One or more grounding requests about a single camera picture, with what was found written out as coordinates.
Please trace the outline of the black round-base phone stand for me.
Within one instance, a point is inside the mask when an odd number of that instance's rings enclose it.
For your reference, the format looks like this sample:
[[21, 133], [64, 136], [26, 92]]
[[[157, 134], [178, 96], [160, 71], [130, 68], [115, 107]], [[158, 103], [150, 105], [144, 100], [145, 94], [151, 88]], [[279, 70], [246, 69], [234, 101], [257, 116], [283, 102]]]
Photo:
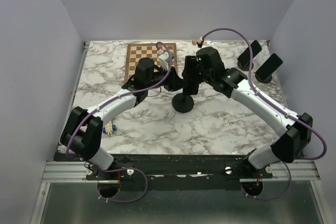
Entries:
[[172, 106], [177, 112], [188, 113], [194, 107], [194, 100], [190, 95], [178, 93], [173, 97]]

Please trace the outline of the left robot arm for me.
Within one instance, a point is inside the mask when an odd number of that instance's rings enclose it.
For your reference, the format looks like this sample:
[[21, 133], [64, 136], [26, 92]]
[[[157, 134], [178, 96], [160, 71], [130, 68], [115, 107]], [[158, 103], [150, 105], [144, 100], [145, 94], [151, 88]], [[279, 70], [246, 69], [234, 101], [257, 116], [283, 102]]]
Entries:
[[165, 70], [154, 64], [150, 58], [143, 58], [121, 89], [111, 98], [88, 109], [79, 106], [72, 109], [60, 143], [66, 152], [74, 152], [83, 160], [98, 166], [98, 173], [104, 179], [116, 175], [114, 158], [101, 147], [102, 130], [105, 125], [126, 110], [139, 105], [147, 96], [148, 90], [164, 87], [167, 91], [177, 91], [184, 86], [174, 67]]

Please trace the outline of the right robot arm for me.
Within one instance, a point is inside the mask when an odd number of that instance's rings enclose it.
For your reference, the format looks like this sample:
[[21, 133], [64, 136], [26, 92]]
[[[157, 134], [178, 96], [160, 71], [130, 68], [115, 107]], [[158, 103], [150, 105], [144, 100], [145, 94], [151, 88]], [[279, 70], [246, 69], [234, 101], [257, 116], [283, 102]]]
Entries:
[[266, 103], [260, 98], [261, 90], [249, 85], [247, 76], [236, 68], [225, 68], [218, 50], [205, 47], [196, 52], [196, 70], [198, 77], [209, 84], [215, 91], [224, 94], [259, 116], [278, 135], [278, 139], [250, 152], [246, 162], [241, 165], [242, 173], [249, 178], [259, 174], [266, 165], [279, 161], [292, 163], [298, 159], [301, 151], [308, 145], [311, 131], [302, 123], [312, 125], [308, 114], [298, 116], [296, 112], [284, 109], [270, 97]]

